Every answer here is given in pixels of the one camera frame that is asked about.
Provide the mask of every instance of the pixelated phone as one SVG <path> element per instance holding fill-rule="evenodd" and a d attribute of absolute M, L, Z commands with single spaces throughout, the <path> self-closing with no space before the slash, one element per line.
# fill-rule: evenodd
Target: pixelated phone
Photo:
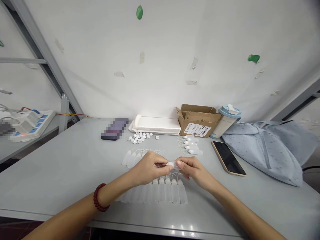
<path fill-rule="evenodd" d="M 123 134 L 123 130 L 128 125 L 128 118 L 116 118 L 112 124 L 101 134 L 101 139 L 115 141 Z"/>
<path fill-rule="evenodd" d="M 211 142 L 223 169 L 232 175 L 246 176 L 246 172 L 233 155 L 227 144 L 221 142 Z"/>

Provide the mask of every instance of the light blue bag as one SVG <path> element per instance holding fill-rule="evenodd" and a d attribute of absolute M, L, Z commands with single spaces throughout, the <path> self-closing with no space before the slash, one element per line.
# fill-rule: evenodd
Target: light blue bag
<path fill-rule="evenodd" d="M 222 135 L 230 149 L 264 173 L 293 186 L 302 185 L 303 165 L 319 138 L 295 121 L 234 123 Z"/>

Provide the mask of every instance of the blue lid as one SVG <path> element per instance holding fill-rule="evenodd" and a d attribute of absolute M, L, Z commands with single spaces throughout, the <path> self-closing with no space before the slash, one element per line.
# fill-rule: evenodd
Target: blue lid
<path fill-rule="evenodd" d="M 229 112 L 229 107 L 232 107 L 232 105 L 224 105 L 222 106 L 221 108 L 219 108 L 219 113 L 227 116 L 227 117 L 230 117 L 230 118 L 239 118 L 241 116 L 241 111 L 238 109 L 238 108 L 233 108 L 234 109 L 234 113 L 231 113 L 232 110 L 230 110 Z"/>

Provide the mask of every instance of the green sticker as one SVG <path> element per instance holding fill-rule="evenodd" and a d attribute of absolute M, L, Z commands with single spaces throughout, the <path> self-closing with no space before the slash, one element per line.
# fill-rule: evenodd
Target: green sticker
<path fill-rule="evenodd" d="M 249 62 L 255 62 L 257 63 L 260 59 L 260 56 L 259 55 L 252 55 L 250 54 L 249 57 L 248 57 L 248 61 Z"/>
<path fill-rule="evenodd" d="M 142 18 L 143 15 L 143 10 L 141 5 L 137 8 L 137 18 L 140 20 Z"/>

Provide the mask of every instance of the red beaded bracelet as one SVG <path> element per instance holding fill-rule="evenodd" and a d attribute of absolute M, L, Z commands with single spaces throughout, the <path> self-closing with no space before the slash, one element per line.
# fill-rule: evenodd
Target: red beaded bracelet
<path fill-rule="evenodd" d="M 96 206 L 96 208 L 100 211 L 100 212 L 105 212 L 108 210 L 108 208 L 110 207 L 110 205 L 108 205 L 107 207 L 102 207 L 99 202 L 98 202 L 98 191 L 100 190 L 100 188 L 102 188 L 103 186 L 105 186 L 106 184 L 105 183 L 101 183 L 97 188 L 96 190 L 94 191 L 94 194 L 93 194 L 93 202 L 94 202 L 94 205 Z"/>

